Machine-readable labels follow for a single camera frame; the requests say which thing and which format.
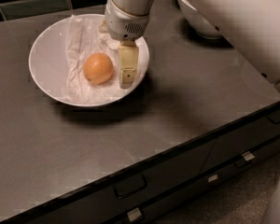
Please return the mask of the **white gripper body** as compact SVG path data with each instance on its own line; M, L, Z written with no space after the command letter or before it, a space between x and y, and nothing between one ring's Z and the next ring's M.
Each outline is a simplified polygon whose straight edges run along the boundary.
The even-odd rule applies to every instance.
M149 16L134 16L121 10L112 0L105 7L105 25L114 40L136 40L140 38L149 21Z

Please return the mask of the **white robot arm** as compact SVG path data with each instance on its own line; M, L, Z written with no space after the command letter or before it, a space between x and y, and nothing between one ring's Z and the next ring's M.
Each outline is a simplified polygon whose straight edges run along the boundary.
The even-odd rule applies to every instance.
M107 0L100 27L121 46L144 34L155 0ZM186 0L280 93L280 0Z

